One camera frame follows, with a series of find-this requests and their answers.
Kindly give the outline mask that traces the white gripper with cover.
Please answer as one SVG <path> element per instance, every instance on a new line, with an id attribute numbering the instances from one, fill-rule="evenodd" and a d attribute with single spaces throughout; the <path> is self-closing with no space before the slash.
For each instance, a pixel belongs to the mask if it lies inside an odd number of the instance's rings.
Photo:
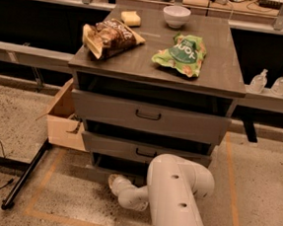
<path id="1" fill-rule="evenodd" d="M 107 183 L 111 192 L 118 196 L 121 191 L 130 185 L 130 180 L 123 175 L 110 174 Z"/>

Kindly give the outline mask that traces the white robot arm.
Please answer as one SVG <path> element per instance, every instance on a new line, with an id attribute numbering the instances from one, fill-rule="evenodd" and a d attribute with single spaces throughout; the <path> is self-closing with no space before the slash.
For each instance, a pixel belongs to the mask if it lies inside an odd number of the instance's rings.
<path id="1" fill-rule="evenodd" d="M 120 206 L 149 209 L 153 226 L 204 226 L 195 200 L 212 194 L 215 185 L 206 167 L 174 154 L 151 161 L 142 188 L 123 175 L 112 174 L 107 182 Z"/>

